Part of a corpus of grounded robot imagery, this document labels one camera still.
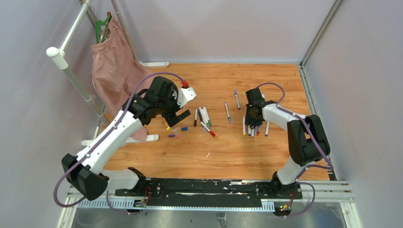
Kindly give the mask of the pink translucent pen cap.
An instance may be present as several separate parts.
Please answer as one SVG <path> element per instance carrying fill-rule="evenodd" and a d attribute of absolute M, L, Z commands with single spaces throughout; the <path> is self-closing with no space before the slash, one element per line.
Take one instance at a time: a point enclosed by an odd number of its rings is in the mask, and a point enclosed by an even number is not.
<path fill-rule="evenodd" d="M 177 127 L 177 128 L 174 128 L 174 129 L 172 130 L 172 132 L 174 133 L 175 138 L 179 138 L 179 133 L 178 133 L 178 131 L 179 131 L 179 128 L 178 128 L 178 127 Z"/>

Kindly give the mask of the yellow tip pen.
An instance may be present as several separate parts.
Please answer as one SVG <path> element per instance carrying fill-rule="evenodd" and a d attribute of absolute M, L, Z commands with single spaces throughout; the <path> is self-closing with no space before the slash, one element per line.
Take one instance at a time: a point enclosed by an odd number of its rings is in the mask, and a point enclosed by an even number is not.
<path fill-rule="evenodd" d="M 247 134 L 247 132 L 246 132 L 246 118 L 245 118 L 245 116 L 243 116 L 243 118 L 242 118 L 242 131 L 243 131 L 243 135 L 246 135 L 246 134 Z"/>

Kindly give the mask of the black cap marker pen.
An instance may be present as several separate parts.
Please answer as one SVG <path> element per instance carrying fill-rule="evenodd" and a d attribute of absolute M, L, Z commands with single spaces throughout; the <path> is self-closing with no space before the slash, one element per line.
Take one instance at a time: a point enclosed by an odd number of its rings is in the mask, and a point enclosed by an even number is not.
<path fill-rule="evenodd" d="M 198 109 L 195 109 L 195 117 L 194 117 L 194 121 L 193 121 L 193 126 L 196 127 L 197 123 L 198 123 Z"/>

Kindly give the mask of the purple cap marker pen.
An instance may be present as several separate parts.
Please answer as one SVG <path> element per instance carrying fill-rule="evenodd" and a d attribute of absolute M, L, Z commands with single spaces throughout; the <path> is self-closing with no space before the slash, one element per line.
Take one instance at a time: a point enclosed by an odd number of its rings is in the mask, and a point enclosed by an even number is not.
<path fill-rule="evenodd" d="M 225 110 L 226 110 L 227 119 L 228 119 L 229 123 L 232 124 L 232 119 L 231 119 L 231 116 L 230 116 L 229 107 L 228 107 L 228 104 L 226 102 L 224 103 L 224 107 L 225 107 Z"/>

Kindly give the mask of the red cap marker pen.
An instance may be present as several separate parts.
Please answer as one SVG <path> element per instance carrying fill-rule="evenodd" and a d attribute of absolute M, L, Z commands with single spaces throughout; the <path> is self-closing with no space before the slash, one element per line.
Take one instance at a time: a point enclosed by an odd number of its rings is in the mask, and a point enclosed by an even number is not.
<path fill-rule="evenodd" d="M 208 131 L 208 132 L 210 133 L 210 135 L 211 135 L 212 137 L 215 137 L 215 136 L 216 136 L 216 134 L 215 134 L 203 121 L 201 121 L 200 124 L 203 126 L 203 128 L 204 128 L 206 131 Z"/>

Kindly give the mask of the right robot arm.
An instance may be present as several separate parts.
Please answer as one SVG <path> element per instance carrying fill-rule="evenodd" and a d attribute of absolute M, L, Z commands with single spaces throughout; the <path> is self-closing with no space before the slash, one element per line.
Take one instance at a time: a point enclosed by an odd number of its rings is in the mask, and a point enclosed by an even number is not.
<path fill-rule="evenodd" d="M 282 107 L 279 102 L 266 101 L 258 87 L 246 93 L 245 125 L 255 132 L 264 122 L 276 124 L 287 132 L 289 159 L 275 172 L 270 190 L 284 198 L 298 186 L 297 180 L 316 162 L 330 162 L 330 145 L 318 115 L 301 115 Z"/>

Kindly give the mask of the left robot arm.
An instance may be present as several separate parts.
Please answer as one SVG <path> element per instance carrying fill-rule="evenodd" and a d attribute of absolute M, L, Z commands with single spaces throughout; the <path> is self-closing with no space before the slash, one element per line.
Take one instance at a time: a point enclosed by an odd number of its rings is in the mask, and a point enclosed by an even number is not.
<path fill-rule="evenodd" d="M 182 87 L 162 75 L 153 78 L 149 88 L 134 89 L 115 119 L 88 146 L 76 155 L 66 154 L 61 163 L 66 179 L 86 200 L 95 200 L 103 193 L 128 190 L 134 196 L 145 192 L 144 175 L 135 168 L 120 171 L 104 169 L 111 156 L 126 140 L 153 118 L 161 115 L 169 127 L 177 125 L 191 112 L 177 114 L 196 98 L 195 90 L 181 78 Z"/>

